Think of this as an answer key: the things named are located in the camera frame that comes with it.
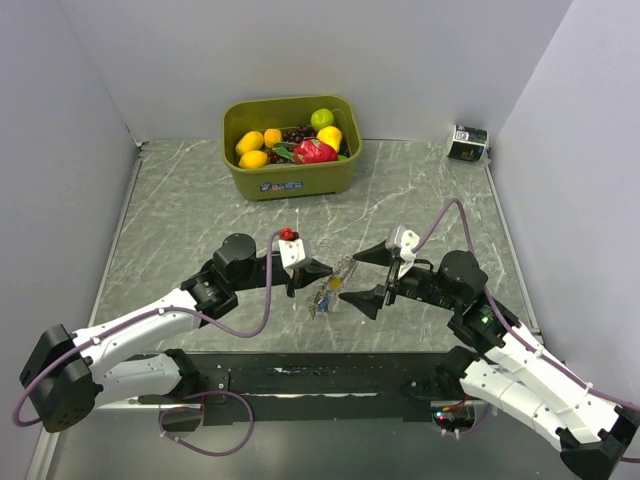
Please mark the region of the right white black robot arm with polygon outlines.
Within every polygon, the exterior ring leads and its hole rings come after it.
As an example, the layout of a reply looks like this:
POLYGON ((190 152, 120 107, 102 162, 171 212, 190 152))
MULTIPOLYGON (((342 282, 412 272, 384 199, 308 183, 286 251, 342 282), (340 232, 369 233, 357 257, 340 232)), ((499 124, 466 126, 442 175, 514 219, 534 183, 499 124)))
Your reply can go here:
POLYGON ((452 312, 449 329, 460 340, 438 366, 437 387, 502 410, 546 439, 581 479, 608 479, 639 428, 637 410, 592 393, 530 330, 485 290, 488 277, 470 251, 448 252, 438 266, 418 259, 412 243, 381 242, 358 252, 358 262, 387 268, 383 284, 344 292, 341 299, 369 318, 397 297, 452 312))

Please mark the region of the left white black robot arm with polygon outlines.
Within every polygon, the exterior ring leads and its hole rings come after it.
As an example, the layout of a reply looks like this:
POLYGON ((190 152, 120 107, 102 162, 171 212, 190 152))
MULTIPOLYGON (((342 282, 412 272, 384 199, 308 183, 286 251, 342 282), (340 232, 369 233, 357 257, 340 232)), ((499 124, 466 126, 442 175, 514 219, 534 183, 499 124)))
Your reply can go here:
POLYGON ((283 285, 287 296, 294 297, 332 273, 291 229, 272 233, 263 256, 250 235, 231 234, 197 273, 151 304, 74 332, 63 325, 43 332, 19 375, 21 400, 31 403, 34 421, 49 433, 76 425, 98 406, 129 397, 159 395, 185 402, 198 388, 193 362, 181 350, 141 360, 144 348, 208 325, 253 338, 266 327, 273 287, 283 285), (254 289, 265 293, 259 325, 243 333, 221 323, 238 306, 238 292, 254 289))

